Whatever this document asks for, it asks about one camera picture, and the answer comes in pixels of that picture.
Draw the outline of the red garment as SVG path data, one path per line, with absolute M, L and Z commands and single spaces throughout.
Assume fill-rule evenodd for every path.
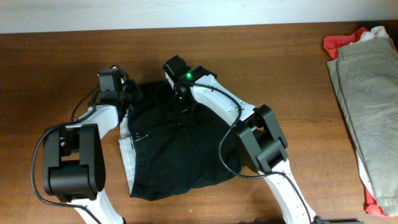
M 323 39 L 323 48 L 329 54 L 329 56 L 334 60 L 338 58 L 338 49 L 340 47 L 355 44 L 361 34 L 365 31 L 370 31 L 365 27 L 360 27 L 356 32 L 351 35 L 335 35 L 335 36 L 327 36 Z M 361 160 L 359 158 L 358 152 L 356 152 L 358 162 Z M 368 190 L 364 186 L 364 211 L 368 215 L 373 215 L 377 217 L 386 217 L 386 214 L 383 212 L 382 208 L 377 204 L 376 199 L 370 195 Z

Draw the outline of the white garment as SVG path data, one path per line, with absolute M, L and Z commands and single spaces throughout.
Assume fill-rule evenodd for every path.
M 372 39 L 388 39 L 388 38 L 389 38 L 389 34 L 387 33 L 385 27 L 377 26 L 377 27 L 372 28 L 370 31 L 363 32 L 361 34 L 359 40 L 356 43 L 367 42 Z M 372 197 L 374 197 L 373 185 L 372 185 L 371 179 L 364 167 L 364 162 L 359 161 L 358 168 L 359 168 L 359 176 L 360 176 L 365 188 L 368 190 L 370 195 Z

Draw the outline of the black shorts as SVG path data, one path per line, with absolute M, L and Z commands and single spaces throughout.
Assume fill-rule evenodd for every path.
M 217 185 L 241 171 L 229 125 L 212 110 L 180 104 L 164 81 L 139 87 L 142 94 L 132 102 L 119 134 L 131 197 L 160 200 Z

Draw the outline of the khaki grey shorts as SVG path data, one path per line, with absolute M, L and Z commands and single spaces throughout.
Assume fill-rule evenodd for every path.
M 385 215 L 397 216 L 397 50 L 390 38 L 341 47 L 327 62 L 356 148 L 359 175 Z

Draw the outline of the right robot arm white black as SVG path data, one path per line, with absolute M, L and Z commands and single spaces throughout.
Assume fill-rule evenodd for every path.
M 165 77 L 181 102 L 206 106 L 229 125 L 228 134 L 252 179 L 264 179 L 276 198 L 286 223 L 319 223 L 305 201 L 290 168 L 288 143 L 273 110 L 239 99 L 217 76 L 198 65 L 189 67 L 178 55 L 163 66 Z

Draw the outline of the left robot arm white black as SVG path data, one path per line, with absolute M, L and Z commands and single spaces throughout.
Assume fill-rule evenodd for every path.
M 104 189 L 106 169 L 101 139 L 119 126 L 131 102 L 141 95 L 128 74 L 113 65 L 97 73 L 99 85 L 89 93 L 88 111 L 69 123 L 45 130 L 43 188 L 57 197 L 53 206 L 75 209 L 86 223 L 125 223 Z

